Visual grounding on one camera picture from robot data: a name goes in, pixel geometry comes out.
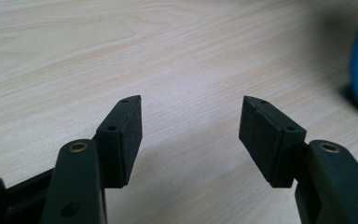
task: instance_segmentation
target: wooden table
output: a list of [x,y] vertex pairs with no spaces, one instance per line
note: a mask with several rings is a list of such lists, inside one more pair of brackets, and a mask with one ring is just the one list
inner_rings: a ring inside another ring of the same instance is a hole
[[358,160],[347,97],[358,1],[0,1],[0,177],[10,187],[143,98],[144,139],[110,223],[299,223],[238,138],[270,101]]

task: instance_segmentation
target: brass insert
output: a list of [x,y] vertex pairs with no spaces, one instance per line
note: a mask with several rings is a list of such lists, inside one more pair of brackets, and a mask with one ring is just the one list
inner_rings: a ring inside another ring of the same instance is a hole
[[69,151],[70,152],[81,152],[88,147],[89,147],[89,145],[87,145],[87,143],[82,143],[82,142],[73,143],[71,146],[69,146]]
[[324,151],[331,152],[331,153],[338,153],[340,151],[338,147],[328,143],[321,143],[319,144],[319,147],[321,147]]

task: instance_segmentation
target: screw hole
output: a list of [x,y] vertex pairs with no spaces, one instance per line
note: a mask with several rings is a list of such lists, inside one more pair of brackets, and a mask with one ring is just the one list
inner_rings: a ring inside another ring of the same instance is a hole
[[69,151],[71,152],[80,152],[86,149],[89,145],[87,143],[74,143],[71,146],[69,146]]
[[78,213],[80,205],[78,203],[69,203],[61,210],[62,217],[72,217]]
[[116,127],[115,126],[109,126],[109,127],[107,127],[107,130],[112,132],[112,131],[116,130]]
[[324,150],[324,151],[328,151],[328,152],[333,152],[333,153],[338,153],[339,152],[339,148],[332,146],[330,144],[320,144],[320,147]]

